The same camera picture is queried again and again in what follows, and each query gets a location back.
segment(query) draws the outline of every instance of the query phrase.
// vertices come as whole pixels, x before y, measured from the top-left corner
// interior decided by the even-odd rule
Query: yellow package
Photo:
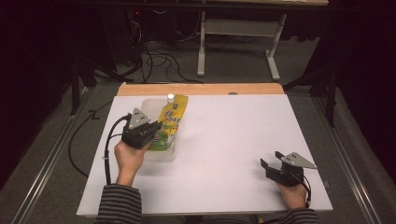
[[[168,102],[158,118],[158,122],[162,121],[163,126],[155,134],[148,150],[165,151],[172,145],[178,124],[186,110],[189,97],[185,95],[175,95],[173,102]]]

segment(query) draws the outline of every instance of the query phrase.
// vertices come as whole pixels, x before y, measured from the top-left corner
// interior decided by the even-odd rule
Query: black device
[[[112,135],[116,126],[122,122],[123,120],[127,120],[126,125],[123,128],[121,140],[129,147],[133,147],[135,149],[141,149],[145,146],[149,141],[151,141],[155,133],[161,129],[163,126],[162,122],[154,121],[149,123],[150,118],[146,116],[142,111],[135,108],[134,113],[128,113],[126,116],[118,119],[111,127],[110,132],[108,133],[106,146],[105,146],[105,172],[106,172],[106,182],[107,184],[111,184],[110,177],[110,164],[108,157],[108,145],[110,139],[116,135]]]
[[[150,119],[142,111],[135,108],[134,113],[123,127],[121,140],[126,145],[140,149],[154,138],[154,135],[163,125],[162,122],[154,121],[149,123]]]
[[[304,183],[304,167],[317,169],[315,164],[296,152],[284,156],[282,153],[276,151],[275,156],[282,161],[280,170],[270,167],[263,159],[261,159],[262,167],[265,169],[267,178],[287,187],[294,187]]]

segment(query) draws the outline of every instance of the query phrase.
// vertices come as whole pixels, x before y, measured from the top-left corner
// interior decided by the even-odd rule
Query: metal rail
[[[38,198],[41,195],[44,187],[46,186],[48,180],[50,179],[50,175],[52,174],[53,169],[62,154],[62,149],[64,146],[64,141],[69,136],[71,129],[78,117],[78,114],[81,112],[81,108],[87,102],[89,96],[91,96],[92,91],[89,91],[88,88],[85,88],[82,91],[82,102],[76,112],[75,115],[70,116],[67,120],[64,128],[61,131],[58,139],[56,140],[51,152],[49,153],[44,165],[42,166],[40,172],[35,179],[32,187],[30,188],[29,192],[27,193],[23,203],[21,204],[20,209],[18,210],[17,214],[15,215],[14,219],[11,223],[26,223],[27,219],[29,218],[30,214],[32,213],[35,203],[37,202]]]
[[[340,138],[338,137],[337,131],[331,126],[331,124],[326,118],[325,115],[326,112],[323,103],[320,101],[318,97],[313,97],[312,100],[314,102],[315,107],[320,111],[319,114],[321,115],[321,118],[326,124],[327,130],[329,131],[329,134],[332,137],[332,140],[337,149],[337,155],[341,161],[340,164],[344,170],[344,173],[346,174],[346,179],[348,180],[349,185],[353,193],[355,194],[356,200],[358,201],[359,206],[361,207],[361,211],[363,212],[364,217],[367,220],[367,223],[370,224],[381,223],[381,220],[379,219],[378,214],[376,213],[375,208],[371,203],[370,197],[367,194],[367,190],[364,187],[364,185],[361,183],[361,180],[359,179],[359,176],[356,173]]]

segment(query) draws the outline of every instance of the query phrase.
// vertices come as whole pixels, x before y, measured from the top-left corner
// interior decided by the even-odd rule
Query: white metal frame
[[[283,26],[286,14],[281,15],[279,21],[236,21],[236,20],[207,20],[206,13],[201,13],[201,46],[198,54],[198,77],[205,75],[205,35],[250,35],[269,36],[273,38],[271,49],[265,51],[265,57],[270,67],[271,76],[274,81],[279,81],[274,54]]]

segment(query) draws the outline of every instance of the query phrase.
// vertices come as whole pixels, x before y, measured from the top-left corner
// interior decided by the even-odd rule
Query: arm
[[[283,202],[290,211],[278,223],[319,223],[318,215],[313,209],[305,208],[306,190],[303,185],[285,187],[276,183],[282,193]]]
[[[142,149],[128,147],[122,141],[116,144],[119,175],[116,184],[104,187],[95,223],[141,223],[142,201],[139,190],[132,188],[132,184],[148,148],[149,144]]]

